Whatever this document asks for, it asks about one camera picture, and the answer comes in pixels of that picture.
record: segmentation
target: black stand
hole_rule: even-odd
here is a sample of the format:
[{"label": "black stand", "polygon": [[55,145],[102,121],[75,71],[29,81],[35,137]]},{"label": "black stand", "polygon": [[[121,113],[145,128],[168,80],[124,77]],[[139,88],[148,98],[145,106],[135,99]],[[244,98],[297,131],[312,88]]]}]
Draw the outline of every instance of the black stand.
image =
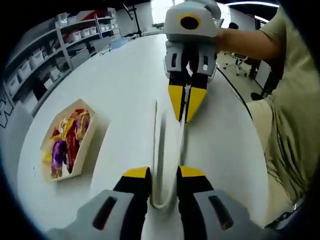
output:
[{"label": "black stand", "polygon": [[139,37],[141,37],[141,30],[140,30],[140,26],[139,26],[139,22],[138,22],[138,17],[137,17],[137,12],[136,12],[136,7],[135,5],[132,5],[132,9],[129,10],[129,12],[133,12],[134,14],[134,19],[135,19],[135,22],[136,22],[136,27],[138,29],[137,32],[133,32],[134,34],[139,34]]}]

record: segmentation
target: candy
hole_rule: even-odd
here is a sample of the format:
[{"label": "candy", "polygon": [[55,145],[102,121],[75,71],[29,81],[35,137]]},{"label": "candy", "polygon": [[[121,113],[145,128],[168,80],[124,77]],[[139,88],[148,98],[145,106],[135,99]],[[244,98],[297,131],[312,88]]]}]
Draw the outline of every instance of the candy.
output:
[{"label": "candy", "polygon": [[72,169],[75,164],[77,153],[79,150],[79,142],[76,139],[76,121],[72,122],[67,135],[66,135],[66,149],[67,149],[67,159],[66,159],[66,169],[71,174]]},{"label": "candy", "polygon": [[76,109],[74,112],[70,115],[70,118],[76,118],[77,115],[80,115],[84,112],[85,110],[83,108]]},{"label": "candy", "polygon": [[85,137],[86,131],[90,123],[90,115],[87,111],[80,114],[81,118],[76,120],[76,139],[79,143]]},{"label": "candy", "polygon": [[57,136],[59,134],[60,134],[59,130],[56,127],[54,127],[54,130],[53,130],[53,133],[52,133],[52,137]]},{"label": "candy", "polygon": [[51,160],[51,177],[53,179],[60,178],[62,176],[62,164],[66,159],[66,142],[57,141],[52,150]]},{"label": "candy", "polygon": [[59,131],[60,135],[63,141],[66,140],[68,132],[70,128],[72,127],[73,123],[75,121],[75,118],[64,118],[60,124],[59,124]]}]

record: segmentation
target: cable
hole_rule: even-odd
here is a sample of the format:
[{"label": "cable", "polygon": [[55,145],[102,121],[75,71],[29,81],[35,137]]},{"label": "cable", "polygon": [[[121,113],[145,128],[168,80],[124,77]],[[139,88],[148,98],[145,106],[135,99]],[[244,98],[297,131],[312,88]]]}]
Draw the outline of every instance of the cable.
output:
[{"label": "cable", "polygon": [[235,86],[230,82],[230,80],[227,78],[227,76],[220,70],[220,68],[217,67],[217,69],[219,70],[219,72],[224,76],[224,78],[227,80],[227,82],[230,84],[230,86],[233,88],[233,90],[236,92],[236,94],[239,96],[241,102],[243,103],[243,105],[245,106],[246,110],[248,111],[251,119],[252,119],[252,115],[251,112],[248,108],[248,105],[246,104],[245,100],[243,99],[243,97],[240,95],[240,93],[238,92],[238,90],[235,88]]}]

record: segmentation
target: round white table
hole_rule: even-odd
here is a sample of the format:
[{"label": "round white table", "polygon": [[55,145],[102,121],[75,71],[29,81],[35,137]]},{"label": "round white table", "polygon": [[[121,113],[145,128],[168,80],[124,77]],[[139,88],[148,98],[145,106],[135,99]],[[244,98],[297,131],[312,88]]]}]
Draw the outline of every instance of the round white table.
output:
[{"label": "round white table", "polygon": [[[17,175],[21,205],[40,231],[70,224],[80,206],[102,190],[113,189],[128,169],[152,166],[156,100],[157,123],[161,115],[166,117],[164,170],[170,170],[170,159],[179,149],[180,125],[163,66],[166,40],[164,34],[142,37],[97,54],[73,71],[40,108],[25,137]],[[98,117],[83,172],[47,183],[41,172],[41,142],[55,115],[79,98]],[[218,71],[185,127],[184,164],[204,171],[215,189],[240,201],[251,219],[263,225],[269,197],[264,153],[247,110]],[[166,215],[149,206],[142,239],[164,239],[164,235],[183,239],[177,209]]]}]

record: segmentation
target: beige shirt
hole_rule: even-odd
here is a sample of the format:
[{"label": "beige shirt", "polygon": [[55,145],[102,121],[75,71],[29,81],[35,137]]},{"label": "beige shirt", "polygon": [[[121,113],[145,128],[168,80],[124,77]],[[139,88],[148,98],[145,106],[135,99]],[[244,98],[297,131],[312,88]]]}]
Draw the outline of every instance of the beige shirt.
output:
[{"label": "beige shirt", "polygon": [[261,31],[286,45],[283,77],[266,98],[273,112],[272,165],[267,159],[267,166],[294,202],[308,189],[320,156],[320,78],[302,37],[281,7]]}]

